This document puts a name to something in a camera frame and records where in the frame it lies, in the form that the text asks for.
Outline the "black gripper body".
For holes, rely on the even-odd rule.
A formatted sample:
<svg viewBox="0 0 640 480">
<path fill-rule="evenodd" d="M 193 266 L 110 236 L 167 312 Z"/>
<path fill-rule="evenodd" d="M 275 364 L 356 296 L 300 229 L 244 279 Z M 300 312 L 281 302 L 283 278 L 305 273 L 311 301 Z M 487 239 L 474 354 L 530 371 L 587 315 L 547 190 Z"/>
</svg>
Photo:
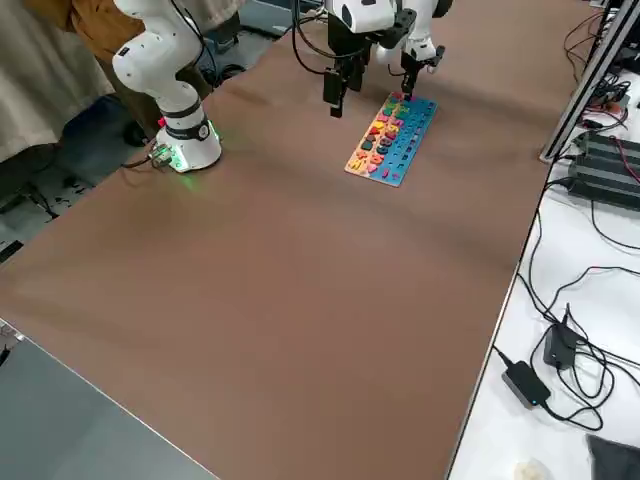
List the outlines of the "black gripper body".
<svg viewBox="0 0 640 480">
<path fill-rule="evenodd" d="M 419 72 L 425 67 L 431 67 L 433 64 L 431 59 L 417 60 L 411 54 L 402 52 L 401 54 L 401 68 L 404 70 L 405 75 L 418 75 Z"/>
<path fill-rule="evenodd" d="M 353 65 L 366 68 L 372 45 L 370 33 L 353 33 L 343 22 L 328 23 L 328 45 L 334 57 L 335 68 Z"/>
</svg>

